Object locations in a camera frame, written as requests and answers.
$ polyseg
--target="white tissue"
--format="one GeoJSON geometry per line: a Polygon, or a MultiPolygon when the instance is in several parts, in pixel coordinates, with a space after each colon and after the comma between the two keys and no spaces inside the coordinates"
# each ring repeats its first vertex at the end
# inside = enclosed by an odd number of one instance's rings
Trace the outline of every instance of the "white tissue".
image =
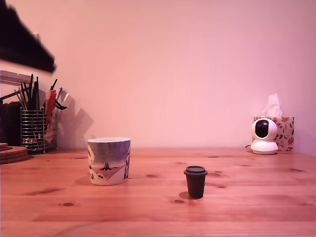
{"type": "Polygon", "coordinates": [[[265,117],[280,117],[282,116],[282,110],[277,94],[269,95],[268,105],[262,111],[265,117]]]}

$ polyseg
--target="security camera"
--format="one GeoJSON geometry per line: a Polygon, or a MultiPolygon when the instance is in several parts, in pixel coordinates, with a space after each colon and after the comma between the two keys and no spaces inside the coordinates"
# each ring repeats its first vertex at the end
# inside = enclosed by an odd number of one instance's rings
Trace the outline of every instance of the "security camera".
{"type": "Polygon", "coordinates": [[[260,118],[251,126],[252,136],[255,139],[250,148],[253,153],[260,155],[273,155],[278,147],[273,141],[277,136],[277,125],[271,119],[260,118]]]}

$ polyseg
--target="tissue box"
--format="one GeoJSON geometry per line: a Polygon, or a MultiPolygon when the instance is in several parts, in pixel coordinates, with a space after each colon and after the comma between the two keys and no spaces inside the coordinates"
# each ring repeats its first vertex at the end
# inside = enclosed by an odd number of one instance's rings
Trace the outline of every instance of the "tissue box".
{"type": "MultiPolygon", "coordinates": [[[[254,121],[257,119],[263,119],[265,117],[254,117],[254,121]]],[[[277,143],[279,151],[291,151],[294,145],[294,117],[267,117],[273,120],[277,126],[277,135],[274,139],[277,143]]]]}

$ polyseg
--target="painted mug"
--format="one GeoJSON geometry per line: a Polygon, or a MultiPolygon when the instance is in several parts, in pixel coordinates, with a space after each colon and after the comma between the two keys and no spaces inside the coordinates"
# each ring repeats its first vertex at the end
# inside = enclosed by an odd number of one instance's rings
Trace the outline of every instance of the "painted mug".
{"type": "Polygon", "coordinates": [[[115,185],[128,180],[130,161],[129,138],[97,138],[88,140],[91,183],[115,185]]]}

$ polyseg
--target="metal pen holder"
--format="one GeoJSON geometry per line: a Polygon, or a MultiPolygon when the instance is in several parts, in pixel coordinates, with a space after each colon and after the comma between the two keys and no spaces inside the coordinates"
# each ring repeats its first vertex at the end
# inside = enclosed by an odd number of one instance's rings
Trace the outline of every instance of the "metal pen holder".
{"type": "Polygon", "coordinates": [[[42,110],[21,110],[20,146],[28,152],[45,153],[57,149],[57,115],[45,117],[42,110]]]}

